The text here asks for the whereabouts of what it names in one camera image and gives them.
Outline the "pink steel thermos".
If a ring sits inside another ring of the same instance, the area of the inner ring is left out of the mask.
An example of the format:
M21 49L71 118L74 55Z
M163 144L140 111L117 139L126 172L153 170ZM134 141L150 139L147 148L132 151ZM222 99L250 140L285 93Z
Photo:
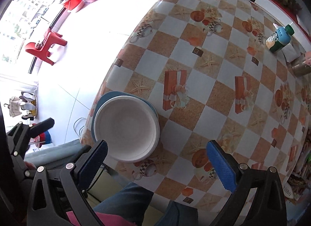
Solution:
M302 77L311 73L311 51L302 54L290 64L296 77Z

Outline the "beige cushion seat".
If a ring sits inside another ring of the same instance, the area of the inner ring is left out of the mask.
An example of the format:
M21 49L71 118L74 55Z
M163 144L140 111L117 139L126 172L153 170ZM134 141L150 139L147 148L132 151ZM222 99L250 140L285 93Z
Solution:
M96 173L86 192L87 201L93 208L100 202L121 191L123 186L128 183L127 180L123 177L120 178L120 176L115 174L114 171L112 171L111 175L107 167L100 167L100 170ZM151 203L145 212L142 225L154 225L163 215L164 213L154 207L153 203Z

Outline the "white bowl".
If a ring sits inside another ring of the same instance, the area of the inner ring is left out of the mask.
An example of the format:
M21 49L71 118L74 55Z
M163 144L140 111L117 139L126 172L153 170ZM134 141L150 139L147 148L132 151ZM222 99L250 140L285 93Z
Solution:
M94 117L94 136L108 145L108 155L133 163L146 159L158 145L158 117L143 100L118 95L100 106Z

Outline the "person's jeans legs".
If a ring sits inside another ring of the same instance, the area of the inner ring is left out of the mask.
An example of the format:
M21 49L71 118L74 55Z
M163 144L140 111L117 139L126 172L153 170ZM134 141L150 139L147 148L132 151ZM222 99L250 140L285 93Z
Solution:
M142 225L154 193L131 182L93 208L104 225ZM170 201L156 225L198 225L198 210Z

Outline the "white tissue paper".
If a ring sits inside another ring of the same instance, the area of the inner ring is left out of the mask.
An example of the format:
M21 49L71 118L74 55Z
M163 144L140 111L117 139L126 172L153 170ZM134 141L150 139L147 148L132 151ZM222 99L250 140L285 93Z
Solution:
M283 47L282 52L288 63L291 63L295 59L299 58L302 54L304 54L304 52L301 51L299 47L293 46L291 43Z

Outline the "blue square plate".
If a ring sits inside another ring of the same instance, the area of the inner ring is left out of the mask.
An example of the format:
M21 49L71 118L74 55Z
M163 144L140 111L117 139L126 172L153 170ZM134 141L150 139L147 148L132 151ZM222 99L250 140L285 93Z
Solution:
M94 110L94 115L93 115L93 118L92 118L92 123L91 123L91 135L92 135L92 138L93 138L93 141L96 142L96 138L95 138L95 134L94 134L94 121L95 121L95 117L96 117L96 114L98 113L99 109L101 108L101 106L103 104L105 104L108 100L114 98L114 97L118 97L118 96L131 96L131 97L136 97L140 100L142 100L143 102L145 102L151 109L152 111L155 113L156 117L158 118L158 113L155 109L155 107L149 103L147 100L141 98L141 97L138 97L134 94L130 94L130 93L126 93L126 92L121 92L121 91L109 91L107 93L105 93L104 95L102 95L100 97L100 100L97 102L97 105L95 107L95 110Z

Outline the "red plastic stool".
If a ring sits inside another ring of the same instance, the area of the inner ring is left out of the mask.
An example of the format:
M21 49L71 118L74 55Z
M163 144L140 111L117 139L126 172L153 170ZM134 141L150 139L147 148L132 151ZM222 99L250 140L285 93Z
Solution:
M66 46L67 41L65 41L62 37L63 36L61 34L48 28L45 32L43 41L38 43L30 42L26 44L25 51L48 63L49 65L54 65L55 62L50 59L52 54L49 49L52 45Z

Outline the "blue green drink bottle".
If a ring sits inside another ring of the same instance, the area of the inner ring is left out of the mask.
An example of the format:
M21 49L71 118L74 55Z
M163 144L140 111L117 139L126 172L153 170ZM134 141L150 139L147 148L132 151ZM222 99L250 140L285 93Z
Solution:
M291 25L279 27L266 39L266 46L271 53L276 53L291 42L295 33Z

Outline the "checkered patterned tablecloth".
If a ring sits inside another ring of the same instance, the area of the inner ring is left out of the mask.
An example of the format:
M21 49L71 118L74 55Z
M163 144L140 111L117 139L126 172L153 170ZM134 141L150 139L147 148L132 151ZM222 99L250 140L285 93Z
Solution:
M310 78L296 78L265 39L275 19L248 0L159 0L108 71L98 96L136 95L158 113L160 143L144 163L106 163L156 194L219 212L229 192L205 155L215 140L285 183L310 119Z

